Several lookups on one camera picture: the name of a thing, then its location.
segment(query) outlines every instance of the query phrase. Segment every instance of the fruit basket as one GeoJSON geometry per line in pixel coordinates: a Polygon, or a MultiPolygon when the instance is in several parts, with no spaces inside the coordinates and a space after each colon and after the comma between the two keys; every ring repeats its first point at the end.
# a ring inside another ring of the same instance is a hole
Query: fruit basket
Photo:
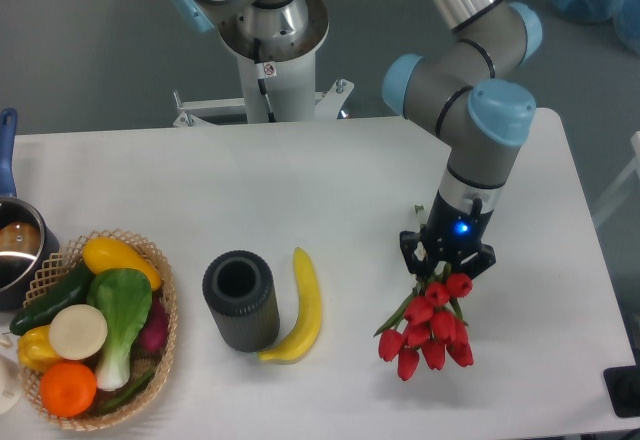
{"type": "MultiPolygon", "coordinates": [[[[48,260],[45,260],[42,268],[36,272],[24,306],[29,305],[35,299],[47,293],[53,285],[64,278],[67,272],[81,260],[82,250],[86,243],[95,237],[111,237],[127,243],[158,270],[163,283],[161,289],[155,294],[159,295],[160,302],[169,317],[168,338],[165,347],[156,354],[150,354],[134,345],[131,350],[131,377],[127,385],[115,392],[99,390],[92,407],[73,418],[58,417],[47,411],[39,394],[42,374],[21,365],[20,377],[27,400],[48,422],[58,425],[63,430],[91,431],[103,429],[140,413],[154,399],[166,382],[173,363],[178,310],[171,267],[156,245],[140,235],[123,230],[94,231],[88,236],[82,236],[75,241],[69,242],[60,252],[52,254],[48,260]],[[127,386],[131,385],[132,382],[135,382],[136,379],[151,368],[154,369],[154,375],[144,390],[110,413],[104,415],[95,413],[95,407],[117,396],[119,392],[126,390],[127,386]]],[[[95,358],[88,359],[85,363],[90,364],[92,361],[95,362],[95,358]]]]}

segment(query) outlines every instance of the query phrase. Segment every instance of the tulip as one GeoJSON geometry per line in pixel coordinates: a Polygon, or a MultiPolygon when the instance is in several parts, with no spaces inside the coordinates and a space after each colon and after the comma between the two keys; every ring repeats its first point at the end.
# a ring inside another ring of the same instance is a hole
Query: tulip
{"type": "Polygon", "coordinates": [[[455,317],[447,310],[433,314],[431,329],[436,338],[444,343],[451,343],[456,339],[455,317]]]}
{"type": "Polygon", "coordinates": [[[457,343],[469,343],[469,334],[467,333],[467,327],[464,322],[459,318],[455,318],[456,322],[456,342],[457,343]]]}
{"type": "Polygon", "coordinates": [[[473,354],[471,353],[471,346],[468,343],[451,343],[447,345],[447,352],[449,352],[451,358],[461,367],[473,365],[473,354]]]}
{"type": "Polygon", "coordinates": [[[428,323],[409,324],[404,336],[408,347],[419,347],[431,337],[431,329],[428,323]]]}
{"type": "Polygon", "coordinates": [[[428,322],[433,316],[433,306],[422,295],[417,296],[407,306],[404,318],[411,324],[428,322]]]}
{"type": "Polygon", "coordinates": [[[413,348],[403,348],[398,356],[398,376],[403,380],[409,380],[418,368],[420,355],[413,348]]]}
{"type": "Polygon", "coordinates": [[[450,298],[449,290],[440,282],[430,283],[424,296],[434,307],[446,305],[450,298]]]}
{"type": "Polygon", "coordinates": [[[380,343],[378,344],[378,354],[385,362],[390,362],[400,352],[404,345],[404,338],[395,330],[385,330],[380,335],[380,343]]]}
{"type": "Polygon", "coordinates": [[[444,367],[444,343],[429,339],[422,345],[422,355],[431,370],[442,370],[444,367]]]}
{"type": "Polygon", "coordinates": [[[454,298],[466,297],[473,288],[473,282],[466,273],[452,273],[447,278],[447,290],[454,298]]]}

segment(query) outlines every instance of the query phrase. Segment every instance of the yellow pepper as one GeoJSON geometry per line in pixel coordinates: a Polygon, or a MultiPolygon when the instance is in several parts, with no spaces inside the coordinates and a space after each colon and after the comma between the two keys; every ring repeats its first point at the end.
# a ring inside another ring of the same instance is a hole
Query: yellow pepper
{"type": "Polygon", "coordinates": [[[31,370],[44,373],[62,360],[49,343],[49,325],[32,328],[18,340],[18,361],[31,370]]]}
{"type": "Polygon", "coordinates": [[[112,268],[132,268],[145,274],[154,292],[162,286],[162,278],[155,267],[122,240],[110,237],[92,238],[84,246],[82,258],[95,275],[112,268]]]}

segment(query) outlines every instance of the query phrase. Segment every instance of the orange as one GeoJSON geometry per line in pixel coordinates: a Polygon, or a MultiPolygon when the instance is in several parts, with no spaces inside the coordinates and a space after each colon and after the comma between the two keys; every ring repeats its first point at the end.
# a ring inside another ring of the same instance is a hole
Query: orange
{"type": "Polygon", "coordinates": [[[87,410],[96,396],[96,377],[89,367],[61,362],[40,379],[42,404],[52,415],[74,417],[87,410]]]}

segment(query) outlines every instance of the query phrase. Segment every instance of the tulip bouquet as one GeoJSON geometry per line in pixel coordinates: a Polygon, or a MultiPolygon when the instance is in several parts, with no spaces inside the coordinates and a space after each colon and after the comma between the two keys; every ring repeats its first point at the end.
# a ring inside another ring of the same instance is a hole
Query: tulip bouquet
{"type": "Polygon", "coordinates": [[[441,273],[416,280],[409,296],[374,335],[380,335],[380,358],[391,362],[398,357],[398,376],[404,381],[416,371],[419,351],[432,370],[442,370],[445,351],[461,367],[473,365],[467,323],[458,302],[473,288],[471,278],[452,273],[447,264],[441,273]],[[406,326],[400,333],[403,322],[406,326]]]}

